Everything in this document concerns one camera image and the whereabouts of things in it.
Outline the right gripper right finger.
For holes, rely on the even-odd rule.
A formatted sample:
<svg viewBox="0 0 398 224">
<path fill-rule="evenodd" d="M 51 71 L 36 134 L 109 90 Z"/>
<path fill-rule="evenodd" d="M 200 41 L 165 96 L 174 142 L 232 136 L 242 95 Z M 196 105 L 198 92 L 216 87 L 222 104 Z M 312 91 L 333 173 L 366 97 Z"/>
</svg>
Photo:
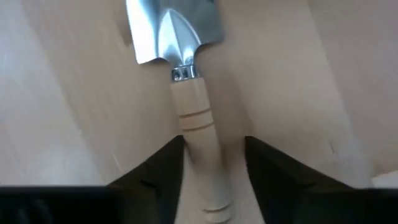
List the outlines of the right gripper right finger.
<svg viewBox="0 0 398 224">
<path fill-rule="evenodd" d="M 249 181 L 266 224 L 293 224 L 300 198 L 307 191 L 352 189 L 254 136 L 244 138 L 244 156 Z"/>
</svg>

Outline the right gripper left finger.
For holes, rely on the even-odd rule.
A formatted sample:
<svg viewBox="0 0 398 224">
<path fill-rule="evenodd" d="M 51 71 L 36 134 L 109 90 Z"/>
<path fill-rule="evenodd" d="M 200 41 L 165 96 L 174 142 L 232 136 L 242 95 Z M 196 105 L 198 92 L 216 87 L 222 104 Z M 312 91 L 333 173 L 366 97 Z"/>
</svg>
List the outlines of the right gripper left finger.
<svg viewBox="0 0 398 224">
<path fill-rule="evenodd" d="M 184 171 L 184 139 L 175 136 L 109 184 L 121 191 L 121 224 L 175 224 Z"/>
</svg>

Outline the wooden-handled silver trowel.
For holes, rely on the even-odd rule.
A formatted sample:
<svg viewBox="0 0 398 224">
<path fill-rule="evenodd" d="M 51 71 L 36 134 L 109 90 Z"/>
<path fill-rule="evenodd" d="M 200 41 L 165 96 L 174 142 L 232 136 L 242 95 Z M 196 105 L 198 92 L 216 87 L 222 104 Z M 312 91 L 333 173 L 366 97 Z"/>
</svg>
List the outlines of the wooden-handled silver trowel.
<svg viewBox="0 0 398 224">
<path fill-rule="evenodd" d="M 203 218 L 231 219 L 231 194 L 223 149 L 208 90 L 195 64 L 198 49 L 221 42 L 223 28 L 215 0 L 125 0 L 136 61 L 170 64 L 171 95 L 197 176 Z"/>
</svg>

